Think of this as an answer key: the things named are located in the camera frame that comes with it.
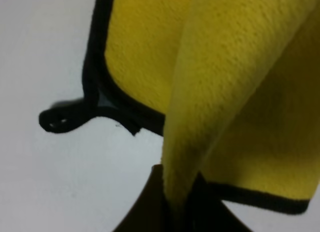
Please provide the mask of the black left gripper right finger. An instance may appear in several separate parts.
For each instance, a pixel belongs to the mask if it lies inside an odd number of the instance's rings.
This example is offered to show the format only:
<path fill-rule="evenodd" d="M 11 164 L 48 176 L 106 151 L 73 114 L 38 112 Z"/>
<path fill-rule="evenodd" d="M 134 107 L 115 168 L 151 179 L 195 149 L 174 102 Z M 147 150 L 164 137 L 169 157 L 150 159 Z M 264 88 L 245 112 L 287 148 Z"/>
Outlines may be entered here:
<path fill-rule="evenodd" d="M 199 173 L 192 185 L 185 204 L 185 232 L 249 232 L 242 223 L 215 195 Z"/>

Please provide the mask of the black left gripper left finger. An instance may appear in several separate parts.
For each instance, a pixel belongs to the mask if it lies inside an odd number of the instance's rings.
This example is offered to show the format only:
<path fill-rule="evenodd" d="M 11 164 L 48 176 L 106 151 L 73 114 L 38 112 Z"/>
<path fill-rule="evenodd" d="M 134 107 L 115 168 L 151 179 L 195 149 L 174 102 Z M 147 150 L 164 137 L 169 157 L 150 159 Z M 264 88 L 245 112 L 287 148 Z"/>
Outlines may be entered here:
<path fill-rule="evenodd" d="M 163 193 L 163 166 L 152 167 L 138 199 L 115 232 L 171 232 L 173 230 L 167 201 Z"/>

